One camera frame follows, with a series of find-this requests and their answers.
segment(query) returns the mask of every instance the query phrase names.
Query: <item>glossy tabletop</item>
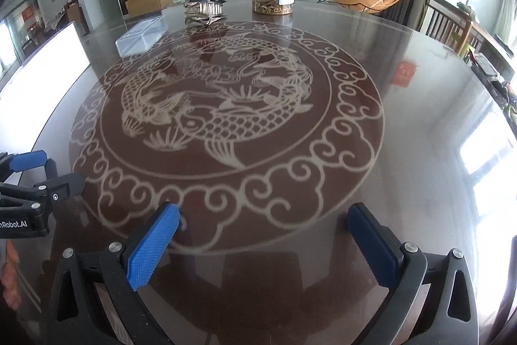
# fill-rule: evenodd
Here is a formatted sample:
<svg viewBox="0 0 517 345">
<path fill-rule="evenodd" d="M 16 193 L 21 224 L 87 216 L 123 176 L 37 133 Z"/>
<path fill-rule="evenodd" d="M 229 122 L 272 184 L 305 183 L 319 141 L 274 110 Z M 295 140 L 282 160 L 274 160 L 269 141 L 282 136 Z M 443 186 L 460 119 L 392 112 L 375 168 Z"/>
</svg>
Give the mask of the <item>glossy tabletop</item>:
<svg viewBox="0 0 517 345">
<path fill-rule="evenodd" d="M 144 55 L 118 56 L 127 26 L 83 39 L 90 66 L 34 148 L 87 187 L 55 208 L 48 237 L 16 242 L 43 314 L 66 247 L 102 250 L 171 200 L 182 224 L 139 293 L 172 341 L 350 343 L 387 292 L 343 224 L 364 202 L 403 242 L 464 252 L 483 330 L 517 234 L 517 153 L 467 65 L 341 7 L 224 12 L 204 28 L 164 10 L 168 32 Z"/>
</svg>

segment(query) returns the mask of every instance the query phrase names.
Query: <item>silver bolt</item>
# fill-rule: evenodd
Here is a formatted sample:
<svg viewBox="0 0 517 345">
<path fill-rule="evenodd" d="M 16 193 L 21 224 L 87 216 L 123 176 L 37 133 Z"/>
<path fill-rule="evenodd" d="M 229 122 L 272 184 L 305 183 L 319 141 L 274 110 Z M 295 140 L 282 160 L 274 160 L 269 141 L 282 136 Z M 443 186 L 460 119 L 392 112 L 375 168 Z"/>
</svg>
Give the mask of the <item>silver bolt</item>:
<svg viewBox="0 0 517 345">
<path fill-rule="evenodd" d="M 63 251 L 63 257 L 64 257 L 65 259 L 68 259 L 69 257 L 72 257 L 72 255 L 73 255 L 73 249 L 70 249 L 70 248 L 68 248 L 68 249 L 64 249 L 64 251 Z"/>
<path fill-rule="evenodd" d="M 409 253 L 416 253 L 418 251 L 418 246 L 414 243 L 407 242 L 404 243 L 404 249 L 406 249 Z"/>
<path fill-rule="evenodd" d="M 122 244 L 119 242 L 113 242 L 110 244 L 108 249 L 110 250 L 110 252 L 113 253 L 120 252 L 120 250 L 122 249 Z"/>
<path fill-rule="evenodd" d="M 463 252 L 460 249 L 453 249 L 452 254 L 456 259 L 463 259 Z"/>
</svg>

